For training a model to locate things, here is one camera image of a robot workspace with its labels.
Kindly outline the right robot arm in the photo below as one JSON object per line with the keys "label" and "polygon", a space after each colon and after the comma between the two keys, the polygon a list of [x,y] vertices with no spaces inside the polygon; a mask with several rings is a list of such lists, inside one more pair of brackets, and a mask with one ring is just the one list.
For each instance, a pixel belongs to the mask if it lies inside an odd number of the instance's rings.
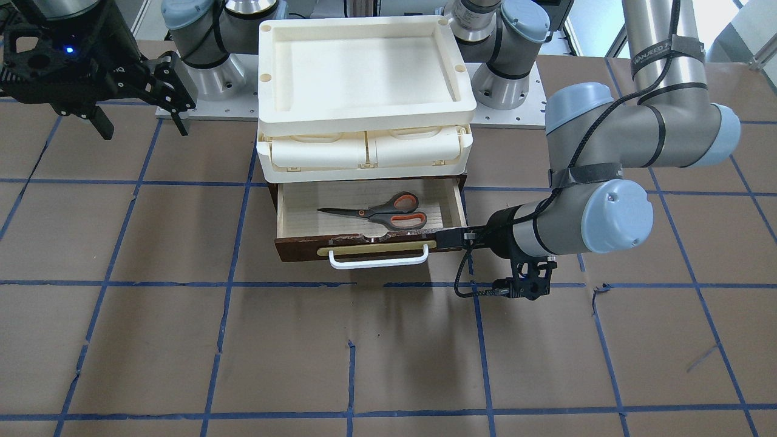
{"label": "right robot arm", "polygon": [[177,53],[142,55],[114,1],[14,1],[5,20],[2,91],[90,121],[109,140],[114,126],[97,103],[137,98],[171,114],[196,106],[197,87]]}

